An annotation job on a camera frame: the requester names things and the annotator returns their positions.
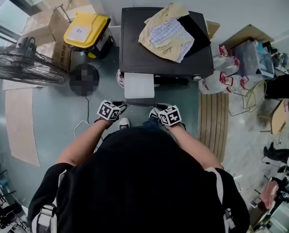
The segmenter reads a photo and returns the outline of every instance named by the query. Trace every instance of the yellow lid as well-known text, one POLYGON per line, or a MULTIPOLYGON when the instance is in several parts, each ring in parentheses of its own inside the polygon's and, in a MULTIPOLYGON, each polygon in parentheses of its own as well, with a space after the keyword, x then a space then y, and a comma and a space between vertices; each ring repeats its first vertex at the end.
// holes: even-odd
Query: yellow lid
POLYGON ((107 25, 108 19, 96 13, 77 13, 64 34, 65 43, 84 49, 91 47, 107 25))

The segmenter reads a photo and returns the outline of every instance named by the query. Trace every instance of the backpack strap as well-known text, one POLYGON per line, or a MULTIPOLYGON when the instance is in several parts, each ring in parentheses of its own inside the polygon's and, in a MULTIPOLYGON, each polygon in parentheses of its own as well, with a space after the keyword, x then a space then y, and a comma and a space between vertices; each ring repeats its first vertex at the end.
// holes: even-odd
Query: backpack strap
MULTIPOLYGON (((58 187, 67 172, 65 170, 59 175, 58 187)), ((32 233, 57 233, 56 197, 52 204, 41 207, 40 213, 32 221, 32 233)))
MULTIPOLYGON (((219 201, 221 203, 221 205, 223 206, 223 182, 222 182, 222 178, 220 173, 214 169, 213 167, 209 167, 206 169, 207 172, 213 172, 216 177, 217 177, 217 194, 218 194, 218 198, 219 201)), ((232 213, 231 213, 231 209, 227 208, 225 210, 225 214, 223 215, 223 221, 224 221, 224 228, 225 228, 225 233, 229 232, 229 229, 233 229, 235 228, 235 224, 234 221, 232 219, 232 213)))

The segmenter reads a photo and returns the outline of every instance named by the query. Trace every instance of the white cable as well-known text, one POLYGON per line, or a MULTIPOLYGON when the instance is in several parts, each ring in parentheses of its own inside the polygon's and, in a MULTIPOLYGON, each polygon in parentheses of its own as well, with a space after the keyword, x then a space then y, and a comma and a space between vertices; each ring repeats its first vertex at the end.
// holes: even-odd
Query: white cable
POLYGON ((83 122, 85 122, 88 126, 91 126, 87 121, 81 121, 81 122, 75 127, 75 129, 73 130, 73 135, 74 135, 75 139, 76 139, 76 129, 77 129, 77 127, 80 126, 80 124, 83 123, 83 122))

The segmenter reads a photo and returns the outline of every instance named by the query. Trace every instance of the wooden pallet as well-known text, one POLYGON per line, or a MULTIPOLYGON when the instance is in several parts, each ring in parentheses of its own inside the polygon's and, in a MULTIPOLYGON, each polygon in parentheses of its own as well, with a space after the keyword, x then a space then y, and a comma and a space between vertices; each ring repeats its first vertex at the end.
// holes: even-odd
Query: wooden pallet
POLYGON ((199 93, 198 139, 223 161, 228 126, 228 94, 199 93))

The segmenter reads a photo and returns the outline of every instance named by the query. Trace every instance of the checkered cloth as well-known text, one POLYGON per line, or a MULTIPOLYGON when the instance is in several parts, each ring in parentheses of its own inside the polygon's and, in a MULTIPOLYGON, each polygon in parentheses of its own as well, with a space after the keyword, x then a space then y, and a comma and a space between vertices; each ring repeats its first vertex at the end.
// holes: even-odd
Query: checkered cloth
POLYGON ((157 47, 158 44, 161 44, 163 41, 168 38, 176 35, 180 30, 183 31, 180 35, 177 36, 177 39, 191 39, 191 41, 183 43, 181 45, 181 50, 178 59, 176 62, 180 63, 183 60, 185 54, 190 50, 193 45, 194 38, 184 29, 184 27, 178 22, 175 18, 170 19, 169 21, 152 27, 150 29, 150 42, 157 47))

